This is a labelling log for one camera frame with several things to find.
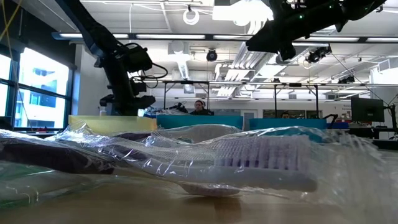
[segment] man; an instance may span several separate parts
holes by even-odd
[[[195,110],[193,112],[191,112],[191,115],[214,115],[213,112],[211,112],[210,110],[206,110],[205,109],[205,102],[203,102],[202,100],[197,100],[195,102]]]
[[[287,111],[285,111],[285,112],[282,113],[281,118],[282,119],[290,119],[290,115],[289,115],[289,113]]]

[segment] security camera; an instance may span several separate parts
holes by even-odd
[[[214,62],[215,60],[217,60],[217,53],[215,49],[210,49],[209,52],[207,53],[207,57],[206,57],[208,62]]]

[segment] teal partition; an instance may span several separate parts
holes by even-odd
[[[306,128],[326,129],[327,123],[325,119],[280,119],[280,118],[264,118],[251,119],[250,130],[281,128],[301,126]]]
[[[224,124],[242,129],[242,116],[189,116],[189,115],[159,115],[156,123],[164,129],[179,128],[197,124]]]

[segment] black robotic arm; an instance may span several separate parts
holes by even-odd
[[[104,68],[113,92],[115,110],[124,116],[136,116],[140,108],[155,102],[153,96],[136,97],[145,91],[145,83],[134,83],[128,72],[152,68],[147,49],[137,44],[133,48],[120,43],[107,28],[94,20],[79,0],[55,0],[66,15],[80,30],[90,52],[97,56],[96,67]]]

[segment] yellow box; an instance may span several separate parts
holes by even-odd
[[[69,116],[69,124],[84,121],[98,134],[126,131],[153,131],[157,129],[156,119],[135,116]]]

